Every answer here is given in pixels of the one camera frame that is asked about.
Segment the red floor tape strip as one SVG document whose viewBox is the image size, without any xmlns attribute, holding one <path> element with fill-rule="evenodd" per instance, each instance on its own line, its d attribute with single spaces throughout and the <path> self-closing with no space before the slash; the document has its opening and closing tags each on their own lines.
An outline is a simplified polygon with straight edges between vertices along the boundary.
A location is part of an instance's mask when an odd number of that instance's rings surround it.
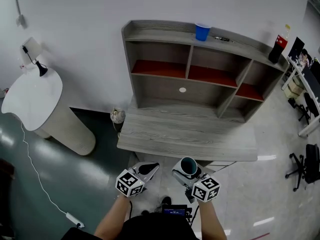
<svg viewBox="0 0 320 240">
<path fill-rule="evenodd" d="M 269 235 L 270 235 L 270 232 L 267 232 L 267 233 L 264 233 L 262 235 L 256 236 L 256 237 L 254 237 L 254 238 L 252 238 L 250 240 L 259 240 L 259 239 L 261 239 L 263 237 L 266 237 L 266 236 L 269 236 Z"/>
</svg>

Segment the black office chair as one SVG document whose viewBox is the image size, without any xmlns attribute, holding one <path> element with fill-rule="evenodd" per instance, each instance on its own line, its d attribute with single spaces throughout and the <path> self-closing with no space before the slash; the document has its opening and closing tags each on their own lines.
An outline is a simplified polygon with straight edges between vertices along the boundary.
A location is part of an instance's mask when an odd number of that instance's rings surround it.
<svg viewBox="0 0 320 240">
<path fill-rule="evenodd" d="M 301 183 L 301 179 L 305 180 L 307 184 L 314 184 L 320 181 L 320 149 L 317 144 L 307 144 L 305 148 L 305 156 L 296 156 L 295 153 L 290 153 L 289 158 L 294 160 L 296 169 L 285 175 L 288 179 L 294 174 L 298 174 L 297 185 L 293 188 L 296 192 Z"/>
<path fill-rule="evenodd" d="M 311 96 L 307 92 L 305 92 L 303 96 L 306 103 L 306 107 L 304 107 L 303 104 L 297 104 L 294 98 L 289 98 L 288 103 L 292 106 L 293 109 L 298 108 L 298 110 L 301 112 L 301 117 L 298 119 L 298 121 L 300 122 L 302 118 L 305 118 L 307 124 L 309 124 L 311 114 L 317 117 L 319 115 L 319 112 Z"/>
</svg>

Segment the white office desk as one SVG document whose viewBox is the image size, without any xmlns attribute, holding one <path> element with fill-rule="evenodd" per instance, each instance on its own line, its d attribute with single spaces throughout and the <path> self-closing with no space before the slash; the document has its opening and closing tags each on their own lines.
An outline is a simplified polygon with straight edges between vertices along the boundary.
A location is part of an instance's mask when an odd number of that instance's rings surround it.
<svg viewBox="0 0 320 240">
<path fill-rule="evenodd" d="M 293 61 L 290 57 L 286 58 L 287 62 L 289 64 L 292 65 L 293 67 L 293 71 L 292 74 L 289 76 L 289 78 L 285 81 L 285 83 L 283 84 L 283 86 L 281 87 L 281 90 L 283 91 L 285 89 L 285 87 L 288 85 L 288 83 L 290 82 L 290 80 L 295 76 L 295 74 L 297 73 L 297 77 L 300 78 L 301 82 L 303 83 L 305 90 L 308 92 L 308 94 L 310 95 L 310 97 L 313 99 L 313 101 L 315 102 L 316 108 L 319 112 L 319 115 L 317 117 L 314 117 L 314 119 L 311 120 L 311 122 L 304 127 L 302 130 L 300 130 L 298 132 L 298 136 L 300 137 L 305 137 L 307 136 L 309 133 L 311 133 L 316 127 L 318 127 L 320 125 L 320 103 L 317 102 L 317 99 L 315 98 L 314 93 L 312 92 L 310 86 L 308 85 L 308 83 L 305 81 L 304 77 L 302 76 L 302 70 L 304 68 L 302 68 L 301 66 L 299 66 L 295 61 Z"/>
</svg>

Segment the black pen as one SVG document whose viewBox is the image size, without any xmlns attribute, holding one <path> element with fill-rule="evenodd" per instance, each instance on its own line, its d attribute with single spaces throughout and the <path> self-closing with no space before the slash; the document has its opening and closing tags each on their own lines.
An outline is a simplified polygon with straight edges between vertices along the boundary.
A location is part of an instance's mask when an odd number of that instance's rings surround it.
<svg viewBox="0 0 320 240">
<path fill-rule="evenodd" d="M 216 40 L 220 40 L 220 41 L 224 41 L 224 42 L 232 42 L 234 44 L 236 43 L 236 41 L 229 39 L 229 38 L 226 38 L 226 37 L 214 36 L 214 38 Z"/>
</svg>

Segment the white curved pedestal table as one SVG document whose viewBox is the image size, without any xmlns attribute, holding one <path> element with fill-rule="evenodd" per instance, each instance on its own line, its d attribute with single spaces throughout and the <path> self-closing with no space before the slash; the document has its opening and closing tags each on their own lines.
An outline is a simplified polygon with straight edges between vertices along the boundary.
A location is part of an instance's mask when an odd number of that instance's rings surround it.
<svg viewBox="0 0 320 240">
<path fill-rule="evenodd" d="M 26 130 L 41 130 L 81 156 L 95 148 L 96 138 L 62 100 L 63 82 L 49 68 L 44 76 L 36 68 L 22 74 L 9 88 L 1 106 L 14 114 Z"/>
</svg>

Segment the dark desk partition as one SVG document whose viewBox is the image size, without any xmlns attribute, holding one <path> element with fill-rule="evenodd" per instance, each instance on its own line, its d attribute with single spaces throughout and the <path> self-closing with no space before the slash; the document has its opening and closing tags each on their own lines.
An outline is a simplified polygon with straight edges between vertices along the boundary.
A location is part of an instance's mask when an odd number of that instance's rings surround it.
<svg viewBox="0 0 320 240">
<path fill-rule="evenodd" d="M 316 62 L 310 67 L 305 66 L 302 70 L 302 76 L 320 104 L 320 64 Z"/>
</svg>

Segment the grey cup with teal inside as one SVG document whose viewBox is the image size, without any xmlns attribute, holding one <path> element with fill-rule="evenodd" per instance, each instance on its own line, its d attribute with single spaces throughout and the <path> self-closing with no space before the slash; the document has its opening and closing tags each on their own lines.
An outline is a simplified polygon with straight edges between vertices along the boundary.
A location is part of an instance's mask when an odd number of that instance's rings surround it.
<svg viewBox="0 0 320 240">
<path fill-rule="evenodd" d="M 198 164 L 193 158 L 186 156 L 180 160 L 180 169 L 185 175 L 192 176 L 197 172 Z"/>
</svg>

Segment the cola bottle with red label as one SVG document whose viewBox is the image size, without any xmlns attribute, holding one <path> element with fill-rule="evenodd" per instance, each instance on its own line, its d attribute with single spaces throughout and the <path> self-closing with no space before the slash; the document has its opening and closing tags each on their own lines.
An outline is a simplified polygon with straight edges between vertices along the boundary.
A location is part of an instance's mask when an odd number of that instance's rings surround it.
<svg viewBox="0 0 320 240">
<path fill-rule="evenodd" d="M 286 24 L 284 27 L 284 32 L 277 35 L 274 46 L 268 55 L 268 59 L 271 63 L 276 64 L 279 61 L 282 52 L 288 44 L 290 30 L 291 27 Z"/>
</svg>

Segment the black device with screen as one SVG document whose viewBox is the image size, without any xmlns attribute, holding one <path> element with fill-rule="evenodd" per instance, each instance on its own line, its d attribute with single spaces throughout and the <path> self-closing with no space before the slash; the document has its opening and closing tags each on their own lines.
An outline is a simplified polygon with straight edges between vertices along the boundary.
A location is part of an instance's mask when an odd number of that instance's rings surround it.
<svg viewBox="0 0 320 240">
<path fill-rule="evenodd" d="M 175 215 L 175 216 L 185 217 L 187 208 L 188 206 L 185 204 L 178 204 L 178 205 L 164 204 L 162 206 L 162 213 L 166 215 Z"/>
</svg>

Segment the grey wood-grain cabinet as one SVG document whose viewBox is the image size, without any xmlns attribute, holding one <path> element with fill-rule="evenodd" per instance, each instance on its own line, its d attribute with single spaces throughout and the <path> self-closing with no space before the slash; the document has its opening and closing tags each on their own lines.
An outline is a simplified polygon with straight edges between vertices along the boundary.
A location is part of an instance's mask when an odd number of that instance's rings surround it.
<svg viewBox="0 0 320 240">
<path fill-rule="evenodd" d="M 147 99 L 187 102 L 213 107 L 219 118 L 237 109 L 248 121 L 289 67 L 283 56 L 276 64 L 269 61 L 268 45 L 216 27 L 199 41 L 194 23 L 130 20 L 121 34 L 139 108 Z"/>
</svg>

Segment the white shade table lamp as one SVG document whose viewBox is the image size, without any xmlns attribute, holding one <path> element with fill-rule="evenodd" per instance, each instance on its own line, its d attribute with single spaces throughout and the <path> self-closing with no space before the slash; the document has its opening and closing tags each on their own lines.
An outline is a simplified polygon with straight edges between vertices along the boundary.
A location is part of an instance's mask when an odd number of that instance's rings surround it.
<svg viewBox="0 0 320 240">
<path fill-rule="evenodd" d="M 38 67 L 40 77 L 43 77 L 48 72 L 48 68 L 45 65 L 41 64 L 37 59 L 38 56 L 42 53 L 42 47 L 33 37 L 27 39 L 19 47 L 19 51 L 24 65 L 36 65 Z"/>
</svg>

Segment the person's black clothing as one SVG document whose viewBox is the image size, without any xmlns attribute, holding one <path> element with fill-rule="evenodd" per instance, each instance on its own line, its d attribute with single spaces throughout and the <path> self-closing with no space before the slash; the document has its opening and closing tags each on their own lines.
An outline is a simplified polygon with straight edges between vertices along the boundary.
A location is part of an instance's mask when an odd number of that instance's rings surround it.
<svg viewBox="0 0 320 240">
<path fill-rule="evenodd" d="M 123 223 L 120 230 L 90 234 L 70 228 L 61 240 L 198 240 L 187 220 L 180 215 L 149 213 L 135 216 Z"/>
</svg>

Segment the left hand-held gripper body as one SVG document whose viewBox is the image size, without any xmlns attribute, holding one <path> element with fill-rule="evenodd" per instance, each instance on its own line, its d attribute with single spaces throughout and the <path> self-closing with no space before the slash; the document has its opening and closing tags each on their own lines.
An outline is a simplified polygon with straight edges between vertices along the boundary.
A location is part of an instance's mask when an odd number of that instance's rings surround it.
<svg viewBox="0 0 320 240">
<path fill-rule="evenodd" d="M 124 169 L 116 178 L 115 188 L 129 198 L 138 195 L 143 191 L 148 180 L 141 180 L 139 176 L 139 166 L 141 162 Z"/>
</svg>

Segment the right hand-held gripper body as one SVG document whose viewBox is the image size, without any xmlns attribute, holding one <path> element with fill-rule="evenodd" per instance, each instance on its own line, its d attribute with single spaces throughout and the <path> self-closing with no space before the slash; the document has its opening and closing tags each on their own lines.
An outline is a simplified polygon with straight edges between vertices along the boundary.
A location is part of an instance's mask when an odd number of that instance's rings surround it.
<svg viewBox="0 0 320 240">
<path fill-rule="evenodd" d="M 195 200 L 206 203 L 218 196 L 220 188 L 221 184 L 218 180 L 205 173 L 186 188 L 185 196 L 190 203 L 193 203 Z"/>
</svg>

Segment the person's left forearm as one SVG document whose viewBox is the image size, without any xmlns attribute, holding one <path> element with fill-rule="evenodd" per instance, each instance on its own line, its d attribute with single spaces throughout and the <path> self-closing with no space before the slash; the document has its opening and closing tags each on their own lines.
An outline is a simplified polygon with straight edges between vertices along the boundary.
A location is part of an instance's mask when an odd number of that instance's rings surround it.
<svg viewBox="0 0 320 240">
<path fill-rule="evenodd" d="M 130 199 L 122 194 L 119 195 L 97 226 L 94 236 L 102 240 L 115 240 L 122 231 L 129 206 Z"/>
</svg>

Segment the dark wooden furniture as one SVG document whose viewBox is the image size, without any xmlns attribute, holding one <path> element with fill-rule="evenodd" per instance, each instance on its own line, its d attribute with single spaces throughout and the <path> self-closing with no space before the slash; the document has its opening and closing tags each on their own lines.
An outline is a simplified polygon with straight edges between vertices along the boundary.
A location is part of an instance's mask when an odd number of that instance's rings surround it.
<svg viewBox="0 0 320 240">
<path fill-rule="evenodd" d="M 16 240 L 9 213 L 9 190 L 14 171 L 11 163 L 0 158 L 0 240 Z"/>
</svg>

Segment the person's right forearm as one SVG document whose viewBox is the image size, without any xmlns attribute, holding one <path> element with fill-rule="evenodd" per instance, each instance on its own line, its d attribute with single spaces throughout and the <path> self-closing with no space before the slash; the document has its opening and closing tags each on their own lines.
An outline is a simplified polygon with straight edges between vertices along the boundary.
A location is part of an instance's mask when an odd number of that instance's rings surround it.
<svg viewBox="0 0 320 240">
<path fill-rule="evenodd" d="M 211 201 L 198 201 L 202 240 L 227 240 Z"/>
</svg>

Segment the grey wall junction box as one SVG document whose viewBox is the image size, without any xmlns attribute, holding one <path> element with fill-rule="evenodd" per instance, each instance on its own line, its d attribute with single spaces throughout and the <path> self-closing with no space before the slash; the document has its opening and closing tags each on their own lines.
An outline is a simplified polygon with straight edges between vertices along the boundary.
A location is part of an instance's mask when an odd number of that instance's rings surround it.
<svg viewBox="0 0 320 240">
<path fill-rule="evenodd" d="M 16 25 L 22 27 L 23 29 L 27 28 L 27 23 L 23 14 L 20 14 L 16 19 Z"/>
</svg>

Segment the cream storage boxes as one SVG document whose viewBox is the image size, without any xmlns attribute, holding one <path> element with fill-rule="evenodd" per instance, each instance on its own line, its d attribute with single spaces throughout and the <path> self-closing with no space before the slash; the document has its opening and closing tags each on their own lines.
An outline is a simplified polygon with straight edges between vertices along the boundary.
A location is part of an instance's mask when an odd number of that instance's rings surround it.
<svg viewBox="0 0 320 240">
<path fill-rule="evenodd" d="M 303 92 L 305 88 L 300 78 L 294 76 L 284 88 L 284 94 L 288 99 L 297 99 Z"/>
</svg>

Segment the white power strip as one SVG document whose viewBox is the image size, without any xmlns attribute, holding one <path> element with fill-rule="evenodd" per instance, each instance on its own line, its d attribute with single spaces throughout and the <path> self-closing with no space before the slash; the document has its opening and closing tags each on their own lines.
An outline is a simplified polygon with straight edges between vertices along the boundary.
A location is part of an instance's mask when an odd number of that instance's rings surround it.
<svg viewBox="0 0 320 240">
<path fill-rule="evenodd" d="M 80 221 L 78 220 L 77 218 L 75 218 L 73 215 L 71 215 L 70 213 L 66 213 L 65 214 L 66 218 L 68 220 L 70 220 L 72 223 L 74 223 L 76 225 L 77 228 L 84 228 L 85 225 Z"/>
</svg>

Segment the blue plastic cup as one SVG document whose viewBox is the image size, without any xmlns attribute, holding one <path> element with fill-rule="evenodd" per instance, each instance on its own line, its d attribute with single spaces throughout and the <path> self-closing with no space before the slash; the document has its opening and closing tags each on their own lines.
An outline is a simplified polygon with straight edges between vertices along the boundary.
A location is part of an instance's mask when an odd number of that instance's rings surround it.
<svg viewBox="0 0 320 240">
<path fill-rule="evenodd" d="M 195 24 L 195 38 L 198 41 L 205 42 L 209 35 L 211 27 L 205 24 L 196 23 Z"/>
</svg>

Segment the grey wood-grain table top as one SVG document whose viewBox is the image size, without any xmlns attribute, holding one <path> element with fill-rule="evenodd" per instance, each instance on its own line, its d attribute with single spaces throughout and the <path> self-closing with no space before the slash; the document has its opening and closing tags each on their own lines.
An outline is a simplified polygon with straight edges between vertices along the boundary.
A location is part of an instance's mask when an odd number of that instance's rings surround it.
<svg viewBox="0 0 320 240">
<path fill-rule="evenodd" d="M 146 99 L 141 108 L 130 104 L 117 147 L 137 154 L 191 157 L 202 166 L 258 159 L 254 128 L 238 109 L 228 108 L 218 117 L 211 106 L 161 99 Z"/>
</svg>

